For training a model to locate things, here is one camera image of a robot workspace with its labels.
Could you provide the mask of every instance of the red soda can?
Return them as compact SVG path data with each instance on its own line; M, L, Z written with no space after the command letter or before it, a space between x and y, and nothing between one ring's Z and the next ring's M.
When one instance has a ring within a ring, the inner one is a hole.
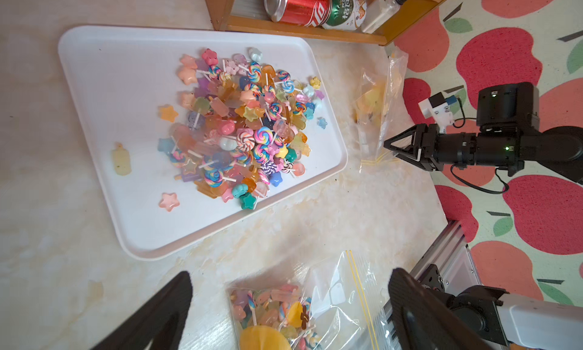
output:
M274 22L315 27L328 19L332 0L264 0L264 5Z

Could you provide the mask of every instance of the black cable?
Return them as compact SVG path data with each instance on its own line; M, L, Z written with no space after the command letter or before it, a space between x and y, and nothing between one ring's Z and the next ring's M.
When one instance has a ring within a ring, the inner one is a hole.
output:
M498 177L498 179L500 180L500 182L502 182L502 184L504 185L504 190L503 191L491 191L489 189L485 189L485 188L482 188L482 187L478 187L478 186L470 183L469 181L466 181L464 179L461 179L460 177L458 177L457 175L455 175L455 173L454 173L454 166L459 167L458 165L453 164L451 166L451 168L449 169L449 171L451 171L451 175L453 175L457 180L459 180L460 182L462 182L466 186L469 186L471 188L477 189L477 190L482 191L484 193L490 193L490 194L502 194L502 193L506 193L510 189L510 186L508 185L508 183L505 182L504 180L502 180L502 178L500 178L500 175L498 175L498 169L500 169L500 168L496 168L494 170L494 174L496 174L496 176Z
M466 120L469 120L469 118L466 118L466 114L465 114L465 112L463 112L462 100L459 99L459 97L457 97L457 96L455 98L458 100L459 109L462 110L462 118L458 118L457 120L455 120L452 126L455 128L462 128L466 124ZM463 120L463 122L460 126L456 126L455 122L459 121L459 120Z

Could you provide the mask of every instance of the can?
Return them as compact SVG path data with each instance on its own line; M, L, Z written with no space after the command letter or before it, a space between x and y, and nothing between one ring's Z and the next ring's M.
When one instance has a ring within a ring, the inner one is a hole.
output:
M331 0L330 15L322 25L325 29L354 31L366 16L365 0Z
M274 22L320 26L330 14L331 0L264 0L265 10Z

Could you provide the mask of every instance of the green beverage can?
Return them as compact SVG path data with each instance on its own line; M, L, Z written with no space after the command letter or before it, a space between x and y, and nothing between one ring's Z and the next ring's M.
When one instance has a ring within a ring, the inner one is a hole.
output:
M332 0L330 15L322 27L328 30L353 31L366 16L365 0Z

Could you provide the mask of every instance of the plastic bag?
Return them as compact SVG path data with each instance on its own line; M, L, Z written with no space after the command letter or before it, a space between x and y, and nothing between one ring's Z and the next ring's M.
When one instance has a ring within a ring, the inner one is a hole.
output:
M241 350L393 348L370 264L351 251L311 266L302 285L229 295Z
M403 100L404 76L408 60L407 53L395 48L389 56L386 75L378 76L363 69L358 93L360 97L356 100L361 171L363 166L392 159L394 154L383 147L383 142L409 127L404 124L412 125ZM393 123L396 116L399 116L399 122L405 123Z

